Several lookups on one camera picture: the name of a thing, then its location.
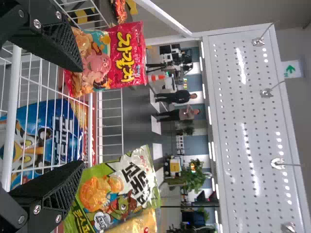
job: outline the ceiling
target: ceiling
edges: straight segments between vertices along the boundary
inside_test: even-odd
[[[277,29],[303,27],[311,20],[311,0],[151,0],[192,32],[276,22]],[[145,37],[177,34],[138,6]]]

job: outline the green exit sign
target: green exit sign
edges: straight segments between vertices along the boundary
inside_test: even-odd
[[[301,78],[303,77],[298,60],[282,62],[283,73],[285,78]]]

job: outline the orange traffic cone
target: orange traffic cone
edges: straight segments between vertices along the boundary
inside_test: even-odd
[[[154,82],[158,80],[165,79],[166,75],[159,74],[159,75],[148,75],[148,82]]]

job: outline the snack packaging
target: snack packaging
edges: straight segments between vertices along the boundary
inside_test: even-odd
[[[50,171],[50,168],[41,168],[43,166],[87,159],[84,157],[87,110],[87,106],[66,99],[42,101],[17,109],[11,189]],[[7,115],[0,117],[0,175],[6,156],[3,154],[6,121]]]
[[[72,27],[84,70],[64,71],[70,96],[146,83],[142,29],[142,22],[124,23],[106,31]]]
[[[158,207],[156,173],[148,146],[142,146],[83,171],[65,232],[156,233]]]
[[[118,24],[122,24],[127,19],[127,13],[125,10],[125,0],[111,0],[113,11],[117,17]]]

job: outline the green snack bag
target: green snack bag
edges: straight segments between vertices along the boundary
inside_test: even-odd
[[[83,171],[75,200],[64,222],[65,232],[107,231],[126,220],[145,215],[148,208],[158,207],[160,197],[156,173],[146,145],[116,161]],[[149,229],[153,228],[153,223],[156,225],[155,219],[149,220]]]

